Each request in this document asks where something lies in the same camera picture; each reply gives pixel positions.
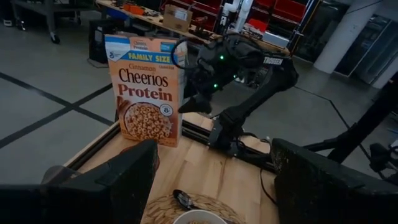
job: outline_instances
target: black stand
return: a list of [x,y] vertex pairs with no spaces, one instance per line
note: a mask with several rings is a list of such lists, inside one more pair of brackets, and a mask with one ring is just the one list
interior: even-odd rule
[[391,83],[362,118],[336,138],[304,146],[317,152],[333,149],[328,158],[342,163],[398,105],[398,82]]

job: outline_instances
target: spoon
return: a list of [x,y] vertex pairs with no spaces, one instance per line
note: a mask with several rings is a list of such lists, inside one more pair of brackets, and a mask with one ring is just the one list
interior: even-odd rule
[[[184,208],[185,210],[188,210],[188,211],[193,210],[193,209],[205,210],[205,209],[195,206],[193,204],[191,197],[189,197],[189,195],[187,193],[183,192],[182,190],[178,190],[178,189],[173,190],[173,196],[177,200],[177,202],[181,205],[181,207]],[[225,218],[223,218],[223,220],[227,224],[234,224],[232,221],[226,220]]]

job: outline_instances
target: bowl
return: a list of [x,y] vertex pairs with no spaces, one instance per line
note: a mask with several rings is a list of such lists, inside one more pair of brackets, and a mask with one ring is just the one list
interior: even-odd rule
[[227,224],[218,215],[206,210],[190,210],[180,215],[173,224],[189,224],[190,222],[207,222],[208,224]]

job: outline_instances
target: cereal box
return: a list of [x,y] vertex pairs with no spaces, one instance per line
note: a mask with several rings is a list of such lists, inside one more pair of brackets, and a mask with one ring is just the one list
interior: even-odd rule
[[[181,136],[183,70],[171,59],[176,40],[106,35],[105,47],[116,96],[121,133],[141,141],[155,139],[176,147]],[[185,63],[186,45],[173,56]]]

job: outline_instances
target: workbench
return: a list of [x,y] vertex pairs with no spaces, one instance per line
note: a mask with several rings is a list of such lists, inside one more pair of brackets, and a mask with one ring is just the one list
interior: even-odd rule
[[[112,4],[112,1],[109,1],[109,0],[96,0],[96,3],[97,3],[97,5],[103,7],[104,9],[106,9],[106,8],[114,9],[114,10],[117,10],[117,11],[119,11],[119,12],[124,13],[124,14],[127,15],[128,17],[135,18],[135,19],[140,19],[140,20],[145,21],[145,22],[148,22],[148,23],[150,23],[150,24],[152,24],[152,25],[155,25],[155,26],[158,26],[158,27],[161,27],[161,28],[164,28],[164,29],[168,29],[168,30],[170,30],[170,31],[172,31],[172,32],[181,34],[181,35],[183,35],[183,36],[185,36],[185,37],[193,37],[193,38],[196,38],[196,39],[198,39],[198,40],[201,40],[201,41],[203,41],[203,42],[205,42],[205,43],[208,42],[208,40],[205,40],[205,39],[202,39],[202,38],[200,38],[200,37],[197,37],[197,36],[195,36],[195,35],[193,35],[193,34],[191,34],[191,33],[189,33],[189,32],[182,32],[182,31],[180,31],[180,30],[177,30],[177,29],[173,29],[173,28],[169,28],[169,27],[164,26],[163,23],[160,22],[160,20],[163,19],[163,15],[161,15],[160,13],[159,13],[159,16],[157,16],[157,17],[142,16],[142,15],[132,14],[132,13],[130,13],[130,12],[125,11],[124,9],[121,9],[121,8],[119,8],[119,7],[116,7],[116,6],[114,6],[114,5]],[[102,10],[101,12],[102,12],[102,16],[101,16],[101,17],[102,17],[103,19],[106,18],[106,10]],[[195,30],[195,29],[196,29],[196,26],[195,26],[195,25],[191,25],[191,26],[190,26],[190,29],[191,29],[191,30]],[[212,33],[212,34],[213,34],[213,35],[210,36],[210,39],[215,39],[215,38],[217,38],[217,37],[220,36],[220,35],[218,35],[218,34],[214,34],[214,33]],[[256,40],[256,42],[257,42],[257,43],[260,45],[260,47],[263,48],[264,50],[269,50],[269,51],[271,51],[271,52],[280,52],[280,53],[283,53],[284,55],[290,55],[290,52],[289,52],[289,50],[288,50],[287,48],[280,48],[280,47],[278,47],[278,46],[275,46],[275,45],[272,45],[272,44],[270,44],[270,43],[264,42],[264,41],[262,41],[262,40]]]
[[[211,130],[213,120],[196,113],[183,116],[185,121]],[[245,136],[247,146],[268,153],[268,143]],[[124,139],[119,123],[114,123],[92,143],[71,158],[66,167],[84,173],[137,144]],[[158,146],[160,166],[157,170],[148,203],[170,195],[174,189],[188,194],[206,195],[227,204],[247,224],[278,223],[277,207],[262,191],[260,169],[236,158],[228,158],[205,145],[181,137],[178,147]],[[275,175],[262,171],[264,187],[275,198]]]

